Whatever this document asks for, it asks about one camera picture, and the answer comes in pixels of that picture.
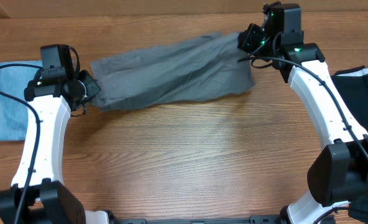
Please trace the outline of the grey shorts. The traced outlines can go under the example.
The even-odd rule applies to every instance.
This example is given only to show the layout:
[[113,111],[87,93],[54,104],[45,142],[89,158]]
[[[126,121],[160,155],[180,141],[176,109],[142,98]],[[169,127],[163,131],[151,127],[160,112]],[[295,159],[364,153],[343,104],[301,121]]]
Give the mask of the grey shorts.
[[204,34],[172,45],[132,50],[91,62],[101,91],[91,104],[101,111],[139,110],[177,101],[240,95],[255,84],[238,60],[239,34]]

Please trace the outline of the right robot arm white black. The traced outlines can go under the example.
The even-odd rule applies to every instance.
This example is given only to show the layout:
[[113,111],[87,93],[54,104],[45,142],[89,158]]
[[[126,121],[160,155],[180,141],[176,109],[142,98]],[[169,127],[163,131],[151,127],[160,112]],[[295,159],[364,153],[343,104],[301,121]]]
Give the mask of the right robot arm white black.
[[368,132],[356,121],[329,75],[324,55],[303,32],[250,24],[239,34],[245,60],[264,60],[279,70],[300,97],[318,133],[321,153],[307,173],[308,191],[279,215],[252,216],[252,222],[333,223],[329,215],[349,210],[368,197]]

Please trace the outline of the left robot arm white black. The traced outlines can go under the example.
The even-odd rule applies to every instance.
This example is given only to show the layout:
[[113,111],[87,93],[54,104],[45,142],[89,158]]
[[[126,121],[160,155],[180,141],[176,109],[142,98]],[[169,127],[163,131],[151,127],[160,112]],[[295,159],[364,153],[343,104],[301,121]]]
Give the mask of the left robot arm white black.
[[85,210],[65,187],[62,157],[71,112],[100,92],[83,70],[75,79],[62,75],[28,82],[24,97],[31,106],[19,168],[11,188],[0,191],[3,223],[112,223],[105,211]]

